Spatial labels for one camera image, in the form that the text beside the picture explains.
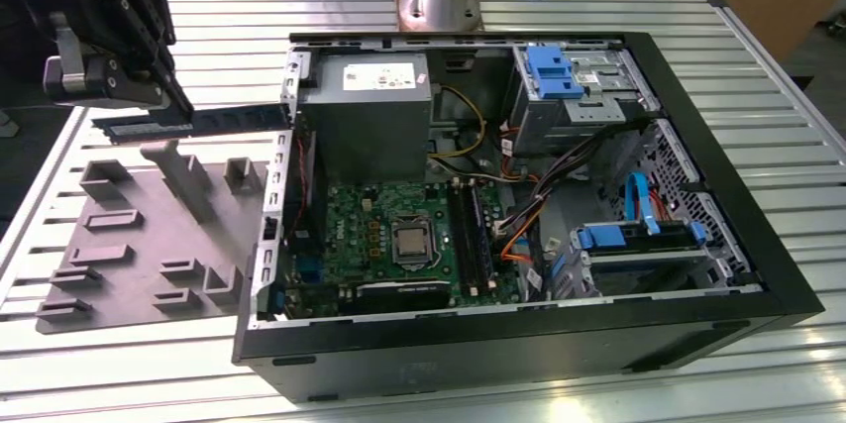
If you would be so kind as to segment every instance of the aluminum table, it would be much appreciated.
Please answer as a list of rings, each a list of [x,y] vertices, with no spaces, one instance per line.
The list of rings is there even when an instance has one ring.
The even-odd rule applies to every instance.
[[[199,107],[280,94],[287,35],[391,31],[392,0],[171,0],[179,79]],[[730,9],[704,0],[484,0],[489,31],[646,31],[827,309],[680,370],[292,405],[229,363],[235,317],[42,336],[85,163],[144,163],[76,109],[0,244],[0,419],[84,423],[255,416],[296,421],[842,421],[846,147]],[[271,134],[185,140],[203,162],[268,159]]]

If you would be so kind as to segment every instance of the expansion slot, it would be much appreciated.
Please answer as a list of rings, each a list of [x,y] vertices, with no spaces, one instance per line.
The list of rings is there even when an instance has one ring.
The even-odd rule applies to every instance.
[[[477,296],[495,289],[491,242],[475,181],[448,185],[449,227],[461,281],[461,293]]]

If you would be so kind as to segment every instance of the blue plastic tab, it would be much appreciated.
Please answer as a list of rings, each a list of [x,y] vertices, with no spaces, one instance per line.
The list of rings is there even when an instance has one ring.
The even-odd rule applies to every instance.
[[[696,245],[704,245],[704,243],[708,241],[708,234],[704,231],[704,225],[702,225],[702,223],[696,221],[690,222],[690,233],[692,233],[692,238],[696,241]]]
[[[655,214],[651,211],[651,201],[648,200],[648,182],[646,175],[640,172],[630,173],[630,178],[626,181],[626,219],[636,220],[636,209],[639,209],[639,218],[646,224],[648,234],[654,235],[660,233],[658,222],[655,220]]]
[[[540,99],[578,99],[584,96],[584,88],[572,77],[572,63],[559,47],[525,47],[525,57]]]
[[[623,230],[618,225],[596,225],[587,227],[587,231],[591,234],[594,243],[598,247],[624,247],[626,237],[623,237]]]
[[[558,275],[558,273],[560,272],[560,269],[564,267],[564,254],[562,253],[560,256],[558,257],[558,261],[555,261],[555,265],[552,266],[552,277],[555,277]]]
[[[582,250],[590,250],[594,248],[594,237],[587,230],[579,230],[576,233],[576,237],[579,238],[579,245],[582,245]]]

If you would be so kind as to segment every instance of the black cable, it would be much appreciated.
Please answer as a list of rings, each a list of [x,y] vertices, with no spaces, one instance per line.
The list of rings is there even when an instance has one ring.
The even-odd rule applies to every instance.
[[[473,105],[469,104],[467,101],[464,101],[464,98],[461,96],[459,96],[457,94],[455,94],[455,92],[451,89],[444,88],[443,91],[449,91],[452,93],[452,95],[456,98],[459,98],[459,101],[461,101],[471,109],[473,109]],[[456,158],[460,158],[460,157],[464,157],[464,156],[472,154],[481,147],[483,143],[484,143],[484,141],[479,141],[476,144],[473,144],[473,146],[469,149],[467,149],[464,151],[464,153],[460,156],[456,156]]]
[[[460,151],[464,147],[461,146],[461,131],[459,131],[456,133],[456,135],[452,138],[452,142],[455,143],[455,150]],[[471,163],[471,167],[480,173],[485,173],[485,170],[481,168],[481,166],[479,165],[479,162],[473,159],[473,157],[471,156],[472,152],[463,154],[461,156],[459,156],[460,158],[464,158],[467,160],[467,162]]]
[[[534,268],[538,275],[542,277],[540,289],[536,289],[534,286],[531,286],[536,292],[531,292],[528,294],[528,301],[536,302],[543,300],[546,296],[544,289],[547,287],[547,266],[546,260],[543,259],[543,247],[540,246],[540,225],[538,221],[535,221],[525,230],[525,241],[528,242],[528,256],[531,257],[531,267]]]
[[[643,128],[650,124],[651,118],[639,118],[623,124],[606,126],[599,132],[579,143],[570,151],[567,151],[552,163],[546,173],[540,176],[538,183],[531,191],[531,201],[513,215],[504,217],[499,225],[500,228],[512,226],[520,219],[524,219],[543,206],[543,202],[552,191],[558,180],[564,178],[570,172],[576,170],[592,158],[603,141],[616,134]]]
[[[520,182],[520,180],[517,179],[501,178],[501,177],[496,177],[495,175],[489,175],[488,173],[475,173],[475,172],[469,172],[468,170],[461,170],[440,158],[428,158],[428,159],[436,162],[444,169],[447,169],[455,175],[465,175],[467,177],[483,178],[485,180],[492,180],[495,182],[507,182],[507,183]]]

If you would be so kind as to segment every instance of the printed label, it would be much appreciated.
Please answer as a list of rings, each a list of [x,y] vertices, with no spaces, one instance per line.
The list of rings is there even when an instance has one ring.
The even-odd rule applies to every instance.
[[[344,67],[344,91],[415,87],[413,63],[357,63]]]
[[[501,154],[508,157],[513,155],[513,142],[511,139],[501,140]]]
[[[539,291],[540,285],[543,284],[543,278],[540,277],[540,274],[538,274],[538,271],[534,270],[534,267],[528,269],[525,279],[531,283],[532,287]]]

